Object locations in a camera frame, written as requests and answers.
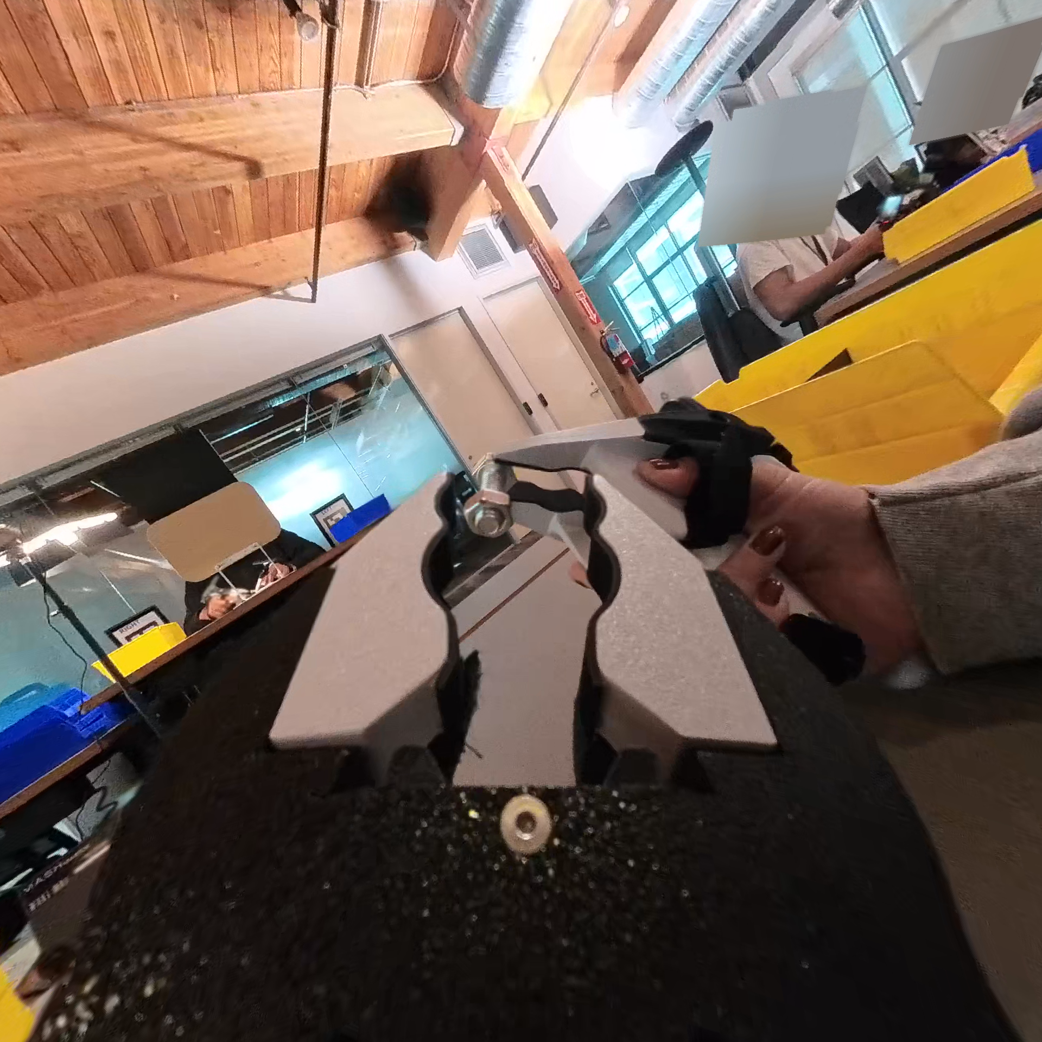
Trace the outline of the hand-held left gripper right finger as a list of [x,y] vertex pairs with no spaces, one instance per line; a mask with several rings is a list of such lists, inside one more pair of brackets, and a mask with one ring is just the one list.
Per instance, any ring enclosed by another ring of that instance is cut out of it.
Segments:
[[576,782],[697,788],[702,752],[775,754],[706,567],[606,477],[591,477],[586,503],[601,606],[576,695]]

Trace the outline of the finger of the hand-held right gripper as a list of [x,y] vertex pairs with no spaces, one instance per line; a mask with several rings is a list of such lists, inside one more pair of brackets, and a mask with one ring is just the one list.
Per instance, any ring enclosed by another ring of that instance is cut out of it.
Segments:
[[507,463],[516,481],[521,470],[598,475],[675,540],[688,531],[684,506],[637,475],[639,462],[663,458],[667,444],[646,433],[641,419],[613,421],[531,439],[502,449],[494,458]]
[[584,495],[569,488],[543,488],[516,481],[508,490],[512,521],[557,540],[581,566],[589,565],[591,540],[584,527]]

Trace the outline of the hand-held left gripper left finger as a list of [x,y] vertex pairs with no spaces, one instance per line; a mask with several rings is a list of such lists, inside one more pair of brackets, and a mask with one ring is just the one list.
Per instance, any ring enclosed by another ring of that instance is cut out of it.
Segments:
[[453,780],[477,687],[444,598],[453,514],[442,472],[334,564],[269,731],[275,749],[355,753],[380,785],[401,754],[418,754]]

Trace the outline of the large yellow plastic bin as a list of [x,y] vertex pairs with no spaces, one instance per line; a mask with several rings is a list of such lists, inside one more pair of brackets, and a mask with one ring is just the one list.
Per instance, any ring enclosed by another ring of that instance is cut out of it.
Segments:
[[1041,379],[1032,223],[696,395],[775,435],[798,470],[888,485],[993,443]]

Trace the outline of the person's right hand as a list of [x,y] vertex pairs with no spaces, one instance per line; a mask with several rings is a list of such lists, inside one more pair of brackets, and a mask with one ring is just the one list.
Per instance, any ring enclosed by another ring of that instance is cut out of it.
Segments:
[[864,488],[752,460],[742,539],[717,567],[782,630],[792,591],[862,641],[867,671],[886,675],[923,656],[912,601]]

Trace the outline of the white door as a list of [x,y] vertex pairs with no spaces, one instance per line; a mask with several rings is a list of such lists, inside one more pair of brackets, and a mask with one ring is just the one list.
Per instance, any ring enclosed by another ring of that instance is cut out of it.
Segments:
[[601,386],[541,280],[483,298],[488,312],[542,410],[562,429],[615,420]]

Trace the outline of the black office chair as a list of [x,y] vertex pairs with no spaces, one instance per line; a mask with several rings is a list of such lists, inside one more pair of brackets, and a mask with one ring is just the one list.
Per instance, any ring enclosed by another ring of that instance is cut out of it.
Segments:
[[695,303],[710,356],[726,384],[742,369],[785,345],[749,306],[739,274],[711,278],[695,293]]

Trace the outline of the blue plastic bin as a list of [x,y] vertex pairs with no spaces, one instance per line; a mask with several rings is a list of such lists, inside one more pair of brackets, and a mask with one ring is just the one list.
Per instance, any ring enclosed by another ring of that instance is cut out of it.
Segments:
[[1,703],[1,801],[16,796],[133,710],[118,698],[82,713],[91,697],[68,684],[28,684]]
[[346,513],[329,527],[333,544],[348,542],[392,513],[384,495],[377,496]]

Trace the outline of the large paned window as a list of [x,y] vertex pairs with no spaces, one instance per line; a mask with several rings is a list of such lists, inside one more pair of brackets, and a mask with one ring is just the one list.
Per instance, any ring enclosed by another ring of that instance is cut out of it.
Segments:
[[568,256],[588,296],[632,357],[640,378],[704,340],[696,295],[702,286],[722,304],[736,273],[736,244],[703,247],[710,154],[663,176],[627,182],[572,245]]

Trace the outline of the black round lamp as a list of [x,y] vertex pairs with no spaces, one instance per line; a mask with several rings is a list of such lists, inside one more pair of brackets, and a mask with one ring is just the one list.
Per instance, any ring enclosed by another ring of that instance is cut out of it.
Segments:
[[710,120],[698,121],[658,162],[655,176],[666,177],[677,170],[685,170],[708,145],[713,130],[714,123]]

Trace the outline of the black ceiling pipe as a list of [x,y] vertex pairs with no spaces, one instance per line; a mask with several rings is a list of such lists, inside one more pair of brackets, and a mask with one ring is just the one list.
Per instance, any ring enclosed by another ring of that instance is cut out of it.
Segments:
[[[316,173],[316,196],[315,196],[315,225],[314,225],[314,250],[312,260],[312,273],[308,280],[311,291],[311,303],[314,304],[319,296],[320,281],[320,260],[322,249],[323,230],[326,223],[328,209],[328,182],[329,182],[329,152],[331,151],[332,139],[332,108],[336,90],[336,67],[340,57],[341,24],[339,17],[341,13],[340,2],[318,2],[318,18],[321,25],[321,35],[318,40],[322,46],[322,70],[321,70],[321,120],[320,134],[317,146],[317,173]],[[300,2],[284,1],[282,6],[294,23],[295,13],[303,9]]]

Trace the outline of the black box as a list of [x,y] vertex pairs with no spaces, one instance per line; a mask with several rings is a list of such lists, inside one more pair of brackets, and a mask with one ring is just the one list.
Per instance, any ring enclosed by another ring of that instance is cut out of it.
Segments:
[[111,838],[94,839],[1,894],[1,950],[30,931],[42,953],[76,948],[85,929],[91,894],[111,849]]

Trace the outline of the wooden support post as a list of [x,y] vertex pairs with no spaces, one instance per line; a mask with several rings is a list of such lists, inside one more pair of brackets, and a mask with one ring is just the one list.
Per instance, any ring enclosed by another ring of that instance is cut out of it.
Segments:
[[603,351],[600,332],[606,325],[605,321],[602,320],[599,328],[592,327],[577,305],[574,291],[584,286],[534,201],[528,187],[523,183],[503,138],[488,139],[481,152],[479,170],[514,238],[525,250],[530,240],[538,240],[554,265],[563,283],[561,293],[554,295],[544,282],[570,326],[573,339],[584,353],[584,361],[606,391],[616,416],[637,418],[652,414],[653,408],[632,372],[620,374]]

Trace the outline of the white wall vent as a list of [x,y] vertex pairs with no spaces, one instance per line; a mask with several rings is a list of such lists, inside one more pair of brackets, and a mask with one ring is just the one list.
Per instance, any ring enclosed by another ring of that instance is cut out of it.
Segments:
[[462,233],[456,252],[475,279],[511,267],[500,238],[487,221],[471,225]]

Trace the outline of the silver air duct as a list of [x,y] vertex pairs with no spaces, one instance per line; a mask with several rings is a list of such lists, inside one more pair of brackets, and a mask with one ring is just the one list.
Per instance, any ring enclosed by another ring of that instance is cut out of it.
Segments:
[[614,97],[617,119],[645,126],[666,113],[683,134],[749,59],[760,60],[813,1],[675,2]]
[[534,85],[571,3],[477,1],[472,4],[453,66],[469,101],[501,110]]

